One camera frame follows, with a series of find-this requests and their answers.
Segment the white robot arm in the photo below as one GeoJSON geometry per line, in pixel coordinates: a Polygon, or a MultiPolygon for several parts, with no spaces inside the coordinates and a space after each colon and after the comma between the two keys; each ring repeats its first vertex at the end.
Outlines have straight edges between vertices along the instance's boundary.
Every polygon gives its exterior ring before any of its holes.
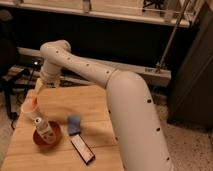
{"type": "Polygon", "coordinates": [[[153,98],[140,75],[76,56],[65,40],[42,44],[40,54],[44,84],[58,81],[66,68],[105,90],[124,171],[175,171],[153,98]]]}

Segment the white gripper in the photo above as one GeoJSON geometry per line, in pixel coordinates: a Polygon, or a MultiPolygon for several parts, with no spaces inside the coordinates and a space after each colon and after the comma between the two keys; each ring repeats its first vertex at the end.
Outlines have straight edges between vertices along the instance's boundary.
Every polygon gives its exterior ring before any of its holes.
{"type": "Polygon", "coordinates": [[[58,73],[50,74],[44,69],[41,69],[40,78],[41,79],[36,81],[35,85],[35,92],[37,94],[44,89],[44,85],[49,88],[57,88],[60,86],[60,75],[58,73]]]}

